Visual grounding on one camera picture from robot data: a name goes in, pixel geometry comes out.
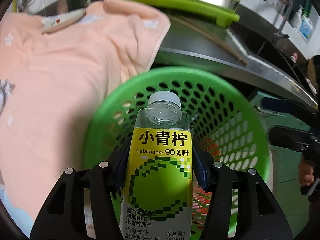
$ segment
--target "bottle neck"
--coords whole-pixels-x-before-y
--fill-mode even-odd
[[[148,106],[147,118],[156,124],[174,124],[181,119],[181,109],[170,101],[156,101]]]

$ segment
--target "juice bottle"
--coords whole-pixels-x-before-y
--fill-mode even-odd
[[[159,91],[137,115],[120,228],[124,239],[189,240],[191,220],[189,114],[177,95]]]

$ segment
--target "metal countertop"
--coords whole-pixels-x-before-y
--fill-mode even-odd
[[[191,28],[172,21],[155,63],[198,67],[221,77],[231,78],[304,104],[311,110],[316,101],[293,78],[263,58],[253,54],[230,30],[222,29],[200,20],[194,20],[221,38],[248,62],[242,62]]]

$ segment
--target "lime graphic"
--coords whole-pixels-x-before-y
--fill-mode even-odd
[[[154,211],[150,220],[166,221],[179,214],[187,206],[188,182],[191,180],[190,159],[180,160],[156,157],[136,168],[129,186],[132,207]]]

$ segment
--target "peach towel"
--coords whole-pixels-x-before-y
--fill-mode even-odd
[[[0,170],[9,199],[35,219],[62,172],[81,167],[89,121],[122,82],[149,70],[170,21],[126,0],[87,8],[94,22],[41,34],[40,16],[0,22],[0,79],[15,88],[0,115]]]

